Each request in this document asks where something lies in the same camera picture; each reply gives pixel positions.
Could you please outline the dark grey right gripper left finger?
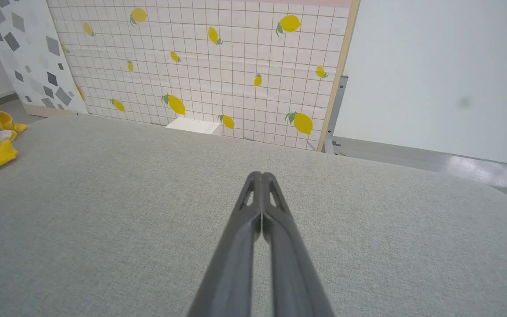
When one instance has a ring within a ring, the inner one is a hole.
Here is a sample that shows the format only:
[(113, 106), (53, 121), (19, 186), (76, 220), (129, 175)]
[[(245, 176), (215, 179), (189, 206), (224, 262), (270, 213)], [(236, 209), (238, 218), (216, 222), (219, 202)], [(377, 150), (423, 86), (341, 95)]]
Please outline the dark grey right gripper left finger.
[(261, 233), (262, 174), (248, 175), (211, 258), (189, 317), (249, 317), (254, 245)]

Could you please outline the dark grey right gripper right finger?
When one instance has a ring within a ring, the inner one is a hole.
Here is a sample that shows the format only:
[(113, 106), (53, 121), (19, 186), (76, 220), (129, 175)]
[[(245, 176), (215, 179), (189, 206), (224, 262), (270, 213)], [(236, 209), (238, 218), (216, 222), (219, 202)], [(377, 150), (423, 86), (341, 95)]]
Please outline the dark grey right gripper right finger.
[(262, 234), (270, 246), (273, 315), (333, 317), (330, 301), (272, 173), (262, 174)]

